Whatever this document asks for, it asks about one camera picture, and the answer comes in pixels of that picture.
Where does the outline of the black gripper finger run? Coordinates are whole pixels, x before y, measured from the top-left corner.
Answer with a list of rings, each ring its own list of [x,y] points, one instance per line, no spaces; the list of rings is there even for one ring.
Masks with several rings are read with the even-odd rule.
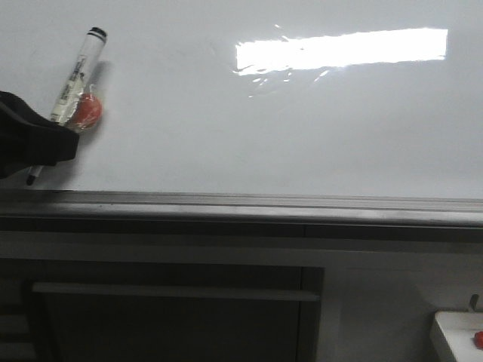
[[[40,116],[20,97],[1,92],[1,178],[31,166],[76,157],[79,135]]]

